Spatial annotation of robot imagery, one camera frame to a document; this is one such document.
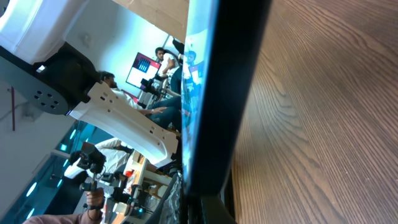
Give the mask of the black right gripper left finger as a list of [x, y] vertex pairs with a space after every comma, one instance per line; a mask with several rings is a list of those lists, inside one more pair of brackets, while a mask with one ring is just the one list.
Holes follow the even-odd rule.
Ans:
[[177, 172], [146, 224], [186, 224], [186, 222], [187, 208], [182, 174]]

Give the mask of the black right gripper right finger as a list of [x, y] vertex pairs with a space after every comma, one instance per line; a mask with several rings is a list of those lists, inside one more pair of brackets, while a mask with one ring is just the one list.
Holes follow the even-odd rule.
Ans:
[[201, 223], [203, 224], [236, 224], [227, 211], [221, 199], [216, 197], [202, 197]]

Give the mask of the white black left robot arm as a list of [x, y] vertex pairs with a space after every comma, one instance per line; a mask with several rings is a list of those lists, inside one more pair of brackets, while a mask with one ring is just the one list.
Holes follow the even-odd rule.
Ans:
[[65, 41], [84, 1], [10, 0], [1, 16], [4, 79], [49, 114], [69, 115], [124, 141], [156, 167], [181, 156], [177, 135], [128, 105]]

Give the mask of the blue Samsung Galaxy smartphone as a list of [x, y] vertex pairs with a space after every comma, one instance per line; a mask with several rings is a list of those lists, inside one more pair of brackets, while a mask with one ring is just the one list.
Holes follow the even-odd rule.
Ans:
[[259, 55], [268, 0], [196, 0], [188, 8], [182, 78], [183, 189], [217, 195], [231, 167]]

